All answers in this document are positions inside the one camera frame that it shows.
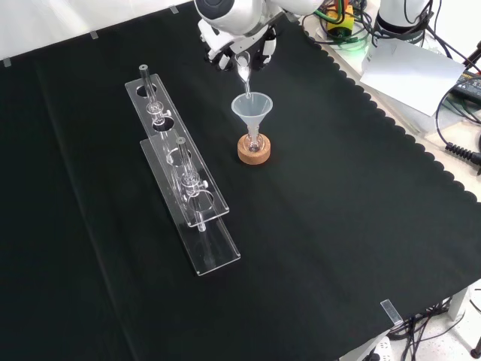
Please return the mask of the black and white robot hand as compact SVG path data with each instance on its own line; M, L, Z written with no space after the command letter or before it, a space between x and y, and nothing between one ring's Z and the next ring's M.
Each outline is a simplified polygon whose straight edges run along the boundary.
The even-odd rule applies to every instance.
M254 35L232 35L217 30L205 20L198 22L200 38L207 46L206 60L217 70L231 71L237 66L235 57L243 52L250 55L254 71L263 69L270 61L277 46L275 26L266 25Z

